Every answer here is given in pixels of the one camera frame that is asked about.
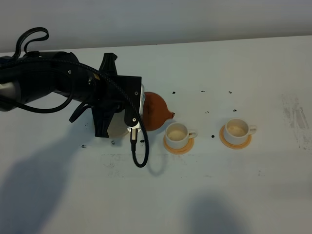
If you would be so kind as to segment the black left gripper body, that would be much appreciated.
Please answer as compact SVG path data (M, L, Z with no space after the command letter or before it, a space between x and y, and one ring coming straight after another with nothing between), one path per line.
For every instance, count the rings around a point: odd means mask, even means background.
M87 83L93 91L90 101L87 102L91 109L103 108L108 110L116 108L115 113L124 110L125 98L111 82L94 73L87 73L87 75Z

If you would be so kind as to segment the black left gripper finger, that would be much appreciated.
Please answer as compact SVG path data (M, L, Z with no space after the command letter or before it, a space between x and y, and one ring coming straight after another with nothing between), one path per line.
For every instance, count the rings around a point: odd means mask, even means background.
M99 71L110 76L117 76L117 69L115 65L116 59L117 55L114 53L104 53Z
M116 108L108 110L103 108L92 108L95 137L109 138L107 130L114 116L115 111Z

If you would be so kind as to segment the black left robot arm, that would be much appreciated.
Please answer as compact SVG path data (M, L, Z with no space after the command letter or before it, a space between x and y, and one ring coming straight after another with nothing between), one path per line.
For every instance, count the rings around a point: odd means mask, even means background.
M81 64L73 53L33 51L21 58L0 59L0 110L20 108L32 113L51 114L80 102L70 116L76 121L85 110L92 110L95 136L109 138L109 125L115 113L126 106L115 61L117 55L105 53L99 70ZM53 108L35 108L28 104L56 93L66 98Z

